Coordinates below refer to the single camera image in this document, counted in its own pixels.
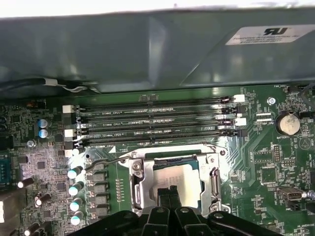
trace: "white label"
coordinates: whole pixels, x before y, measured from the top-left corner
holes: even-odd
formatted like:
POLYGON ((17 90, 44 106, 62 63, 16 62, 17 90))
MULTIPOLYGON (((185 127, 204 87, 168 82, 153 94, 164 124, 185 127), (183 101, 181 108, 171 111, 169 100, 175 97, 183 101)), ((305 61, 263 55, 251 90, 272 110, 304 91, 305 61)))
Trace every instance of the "white label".
POLYGON ((226 45, 291 43, 313 30, 315 25, 243 27, 226 45))

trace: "green circuit board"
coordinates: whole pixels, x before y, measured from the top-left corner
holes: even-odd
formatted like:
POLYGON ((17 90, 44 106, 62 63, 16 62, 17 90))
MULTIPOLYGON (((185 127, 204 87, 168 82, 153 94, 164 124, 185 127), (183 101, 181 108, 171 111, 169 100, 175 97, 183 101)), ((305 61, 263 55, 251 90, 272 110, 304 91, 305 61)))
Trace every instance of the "green circuit board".
MULTIPOLYGON (((112 115, 121 115, 117 109, 112 115)), ((1 115, 6 118, 7 133, 13 135, 14 143, 12 149, 1 152, 3 158, 0 159, 0 164, 4 162, 6 165, 10 162, 12 166, 11 178, 3 177, 5 178, 3 182, 14 184, 22 177, 35 176, 35 184, 27 189, 28 206, 21 213, 20 230, 22 232, 34 221, 51 221, 54 235, 63 236, 99 220, 93 189, 96 180, 93 176, 80 175, 76 181, 83 181, 85 184, 83 191, 80 192, 86 202, 85 217, 79 225, 71 224, 73 212, 69 205, 73 197, 67 190, 74 182, 67 178, 67 171, 70 168, 90 165, 102 158, 113 160, 143 147, 207 142, 228 150, 227 157, 220 160, 221 190, 222 202, 231 207, 233 214, 286 236, 313 235, 315 215, 305 209, 305 202, 308 200, 299 201, 298 208, 293 210, 277 192, 279 187, 298 187, 304 191, 315 189, 313 182, 315 180, 312 178, 315 173, 314 119, 299 118, 299 131, 293 135, 281 134, 276 129, 279 115, 288 112, 299 114, 309 111, 308 109, 297 92, 288 91, 288 85, 198 88, 20 100, 15 105, 4 104, 1 108, 1 115), (159 109, 164 109, 163 112, 168 114, 168 118, 172 118, 172 104, 178 101, 196 101, 236 94, 245 95, 245 101, 239 105, 245 108, 242 117, 246 118, 247 122, 246 125, 237 127, 246 130, 247 134, 242 137, 212 136, 207 133, 207 125, 202 127, 189 125, 181 132, 200 132, 202 135, 179 138, 166 136, 153 144, 139 140, 138 136, 136 140, 133 140, 133 137, 119 139, 124 135, 119 132, 114 132, 115 136, 106 137, 101 128, 97 127, 93 133, 93 137, 99 139, 97 143, 90 142, 83 154, 65 157, 64 130, 76 126, 75 123, 65 124, 63 105, 87 108, 83 111, 87 114, 87 119, 94 116, 97 121, 93 120, 93 123, 100 123, 106 120, 106 114, 101 109, 108 111, 115 104, 121 105, 122 109, 128 107, 124 104, 139 106, 158 104, 159 109), (167 101, 173 103, 164 105, 163 102, 167 101), (38 136, 40 131, 38 120, 43 118, 51 123, 47 128, 49 138, 44 139, 38 136), (28 147, 28 141, 34 141, 36 146, 28 147), (51 200, 42 207, 35 207, 35 196, 45 192, 51 193, 51 200)), ((177 114, 177 118, 186 119, 187 122, 192 112, 196 112, 196 108, 185 108, 177 114)), ((131 119, 133 114, 125 115, 123 119, 131 119)), ((106 172, 102 178, 107 186, 107 213, 130 209, 128 169, 111 164, 100 166, 99 172, 106 172)))

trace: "cable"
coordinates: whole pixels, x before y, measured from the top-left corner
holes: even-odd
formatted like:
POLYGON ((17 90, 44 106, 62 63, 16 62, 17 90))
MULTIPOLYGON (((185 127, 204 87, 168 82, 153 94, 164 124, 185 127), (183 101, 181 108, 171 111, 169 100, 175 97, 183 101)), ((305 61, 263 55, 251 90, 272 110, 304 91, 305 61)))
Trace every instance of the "cable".
POLYGON ((9 91, 13 89, 18 89, 26 86, 57 86, 69 92, 81 92, 82 90, 87 90, 88 87, 80 86, 76 81, 66 81, 60 79, 49 79, 49 78, 25 78, 21 80, 7 81, 0 83, 0 91, 9 91))
POLYGON ((299 96, 301 97, 301 99, 303 100, 303 102, 312 107, 313 109, 315 109, 315 104, 312 103, 306 96, 305 96, 305 92, 308 91, 309 89, 312 89, 313 87, 315 87, 315 82, 310 83, 309 85, 307 85, 305 88, 303 88, 300 92, 299 92, 299 96))

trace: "electrolytic capacitor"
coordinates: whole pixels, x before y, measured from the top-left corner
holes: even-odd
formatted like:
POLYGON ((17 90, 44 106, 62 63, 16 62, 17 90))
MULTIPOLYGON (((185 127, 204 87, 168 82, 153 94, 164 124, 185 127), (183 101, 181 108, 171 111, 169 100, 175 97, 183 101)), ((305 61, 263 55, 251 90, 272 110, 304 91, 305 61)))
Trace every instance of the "electrolytic capacitor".
POLYGON ((24 235, 25 236, 30 236, 32 233, 34 233, 37 229, 39 228, 38 223, 33 223, 31 226, 29 226, 25 231, 24 235))
POLYGON ((71 170, 68 171, 68 178, 69 179, 74 179, 76 178, 79 174, 81 174, 83 168, 82 166, 77 166, 71 170))
POLYGON ((36 230, 31 236, 44 236, 45 232, 43 229, 36 230))
POLYGON ((30 186, 33 183, 34 183, 34 179, 33 178, 26 178, 26 179, 18 182, 18 187, 19 188, 25 188, 27 186, 30 186))
POLYGON ((51 199, 51 194, 50 193, 45 193, 42 197, 36 200, 36 205, 41 206, 44 202, 48 201, 51 199))
POLYGON ((0 132, 7 131, 8 127, 5 124, 0 124, 0 132))
POLYGON ((5 123, 6 123, 6 118, 0 117, 0 124, 5 124, 5 123))
POLYGON ((38 132, 38 136, 42 139, 49 139, 53 135, 53 132, 50 129, 41 129, 38 132))
POLYGON ((78 211, 83 204, 83 200, 81 198, 75 198, 73 202, 70 204, 71 211, 78 211))
POLYGON ((47 120, 47 119, 40 119, 38 121, 38 126, 39 126, 39 128, 42 128, 42 129, 48 128, 51 126, 51 121, 47 120))
POLYGON ((83 188, 84 186, 84 183, 83 182, 77 182, 75 184, 73 184, 69 190, 68 190, 68 193, 71 195, 71 196, 75 196, 78 194, 78 192, 81 191, 81 189, 83 188))
POLYGON ((72 225, 79 225, 80 221, 83 219, 83 213, 81 211, 77 211, 74 216, 71 218, 72 225))

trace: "plastic connector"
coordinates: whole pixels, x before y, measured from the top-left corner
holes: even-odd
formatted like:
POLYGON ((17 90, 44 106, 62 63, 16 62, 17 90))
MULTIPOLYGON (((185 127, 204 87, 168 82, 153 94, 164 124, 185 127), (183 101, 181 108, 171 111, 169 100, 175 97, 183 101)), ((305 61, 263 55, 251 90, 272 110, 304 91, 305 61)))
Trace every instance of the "plastic connector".
POLYGON ((235 103, 245 102, 245 95, 244 94, 237 94, 233 96, 235 103))
POLYGON ((75 129, 65 129, 64 130, 64 137, 65 138, 72 138, 76 136, 75 129))
POLYGON ((69 113, 74 113, 74 112, 75 112, 75 107, 73 105, 63 105, 64 114, 69 114, 69 113))
POLYGON ((246 118, 236 118, 234 124, 236 126, 244 126, 247 124, 246 118))

